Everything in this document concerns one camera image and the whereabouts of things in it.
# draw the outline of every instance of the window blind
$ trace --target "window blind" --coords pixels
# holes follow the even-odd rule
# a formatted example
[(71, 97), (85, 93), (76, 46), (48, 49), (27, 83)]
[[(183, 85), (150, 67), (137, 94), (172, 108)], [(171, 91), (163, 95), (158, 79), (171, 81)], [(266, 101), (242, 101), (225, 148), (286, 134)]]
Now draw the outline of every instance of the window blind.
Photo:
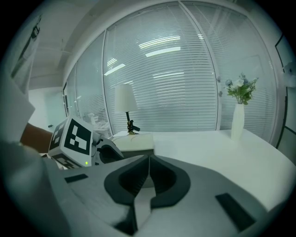
[(110, 126), (102, 94), (103, 40), (104, 34), (101, 34), (83, 52), (77, 62), (76, 96), (80, 117), (92, 124), (97, 133), (110, 137)]
[[(250, 20), (222, 6), (200, 2), (183, 2), (201, 25), (214, 52), (221, 83), (238, 79), (244, 73), (247, 79), (259, 77), (256, 91), (245, 106), (245, 129), (270, 141), (276, 110), (276, 83), (274, 71), (262, 38)], [(222, 95), (221, 129), (231, 129), (236, 99)]]
[(69, 115), (78, 117), (79, 115), (78, 115), (78, 110), (76, 105), (76, 95), (75, 95), (75, 70), (76, 70), (76, 64), (69, 74), (69, 77), (67, 79), (67, 86), (65, 87), (65, 90), (67, 93)]
[(115, 86), (133, 87), (141, 131), (206, 131), (217, 124), (213, 63), (199, 30), (177, 3), (136, 12), (106, 32), (104, 87), (113, 133), (127, 130), (114, 111)]

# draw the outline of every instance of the white wall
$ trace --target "white wall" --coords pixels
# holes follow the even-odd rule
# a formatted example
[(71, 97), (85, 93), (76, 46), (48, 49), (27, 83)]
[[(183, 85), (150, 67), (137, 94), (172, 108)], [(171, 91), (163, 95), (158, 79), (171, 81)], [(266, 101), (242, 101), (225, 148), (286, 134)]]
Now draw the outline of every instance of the white wall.
[[(63, 74), (63, 85), (66, 83), (67, 77), (70, 74), (71, 69), (90, 45), (106, 28), (116, 23), (123, 17), (131, 14), (137, 10), (145, 7), (169, 2), (170, 0), (122, 0), (116, 2), (111, 7), (106, 9), (104, 13), (98, 17), (82, 34), (77, 44), (74, 46), (72, 55), (67, 60), (64, 74)], [(283, 74), (280, 59), (275, 49), (275, 44), (281, 36), (281, 31), (272, 20), (272, 18), (255, 2), (253, 1), (237, 1), (236, 3), (222, 1), (222, 0), (199, 0), (204, 2), (215, 3), (223, 5), (225, 7), (237, 10), (249, 17), (255, 27), (258, 29), (263, 41), (266, 44), (267, 50), (272, 60), (272, 65), (275, 70), (275, 77), (277, 80), (277, 114), (275, 117), (275, 128), (272, 134), (270, 143), (276, 145), (280, 136), (283, 118), (284, 118), (284, 97), (285, 88), (283, 86)]]
[(55, 126), (66, 118), (62, 87), (29, 90), (29, 102), (35, 107), (29, 123), (53, 132)]
[(46, 69), (46, 68), (32, 69), (30, 83), (29, 83), (29, 90), (48, 88), (48, 87), (61, 87), (62, 74), (63, 74), (62, 70), (56, 71), (54, 69)]

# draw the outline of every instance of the human arm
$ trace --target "human arm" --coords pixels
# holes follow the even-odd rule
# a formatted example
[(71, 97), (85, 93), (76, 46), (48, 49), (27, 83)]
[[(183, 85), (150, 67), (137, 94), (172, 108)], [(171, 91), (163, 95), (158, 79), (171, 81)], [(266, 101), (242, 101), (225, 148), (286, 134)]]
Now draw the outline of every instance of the human arm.
[(36, 149), (39, 153), (47, 153), (51, 137), (51, 132), (28, 123), (20, 141), (22, 144)]

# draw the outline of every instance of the blue flower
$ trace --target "blue flower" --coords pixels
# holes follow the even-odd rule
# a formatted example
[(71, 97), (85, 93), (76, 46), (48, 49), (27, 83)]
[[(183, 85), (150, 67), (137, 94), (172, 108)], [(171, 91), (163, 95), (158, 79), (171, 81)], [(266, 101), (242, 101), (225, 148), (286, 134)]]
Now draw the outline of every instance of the blue flower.
[(230, 85), (232, 85), (232, 81), (231, 81), (230, 79), (228, 79), (228, 80), (225, 82), (225, 85), (229, 87)]

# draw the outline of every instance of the white vase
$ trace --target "white vase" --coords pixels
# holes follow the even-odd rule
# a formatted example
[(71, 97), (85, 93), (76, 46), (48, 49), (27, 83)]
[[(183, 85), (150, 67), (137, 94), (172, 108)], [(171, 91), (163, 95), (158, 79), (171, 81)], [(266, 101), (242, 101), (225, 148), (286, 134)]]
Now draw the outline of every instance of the white vase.
[(245, 108), (243, 104), (236, 104), (231, 128), (231, 139), (238, 141), (245, 125)]

